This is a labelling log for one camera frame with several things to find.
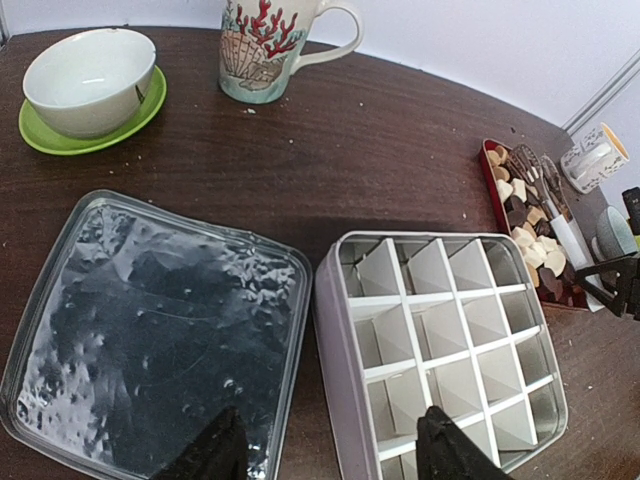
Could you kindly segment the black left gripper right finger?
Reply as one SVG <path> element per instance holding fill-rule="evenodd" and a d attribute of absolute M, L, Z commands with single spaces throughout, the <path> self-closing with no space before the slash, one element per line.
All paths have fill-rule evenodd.
<path fill-rule="evenodd" d="M 417 420 L 416 466 L 420 480 L 510 480 L 437 405 Z"/>

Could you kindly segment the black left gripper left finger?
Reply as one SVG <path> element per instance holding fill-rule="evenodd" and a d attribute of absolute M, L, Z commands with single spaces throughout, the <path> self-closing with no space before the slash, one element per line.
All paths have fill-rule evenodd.
<path fill-rule="evenodd" d="M 237 408 L 228 406 L 159 472 L 160 479 L 247 479 L 248 442 Z"/>

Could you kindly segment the bunny tin lid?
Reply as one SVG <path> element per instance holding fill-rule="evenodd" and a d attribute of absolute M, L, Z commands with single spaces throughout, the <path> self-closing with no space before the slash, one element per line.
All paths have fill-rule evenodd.
<path fill-rule="evenodd" d="M 226 407 L 249 479 L 277 476 L 312 287 L 309 260 L 126 195 L 79 200 L 33 287 L 1 421 L 99 479 L 148 479 Z"/>

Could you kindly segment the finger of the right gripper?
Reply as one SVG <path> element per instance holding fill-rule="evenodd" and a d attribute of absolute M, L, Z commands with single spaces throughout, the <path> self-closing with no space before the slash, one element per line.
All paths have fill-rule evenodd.
<path fill-rule="evenodd" d="M 638 257 L 618 257 L 582 268 L 575 279 L 615 316 L 639 319 Z"/>

